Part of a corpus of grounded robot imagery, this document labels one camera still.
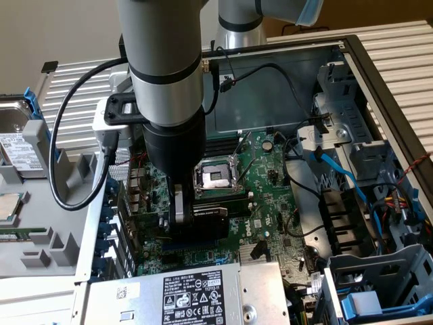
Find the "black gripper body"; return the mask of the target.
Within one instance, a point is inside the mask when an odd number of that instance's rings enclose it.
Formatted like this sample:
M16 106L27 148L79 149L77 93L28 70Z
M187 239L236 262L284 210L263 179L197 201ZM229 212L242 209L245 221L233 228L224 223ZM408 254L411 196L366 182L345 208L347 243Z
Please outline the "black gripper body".
M175 127L143 124L151 163L173 183L187 183L206 149L206 117L199 109L187 122Z

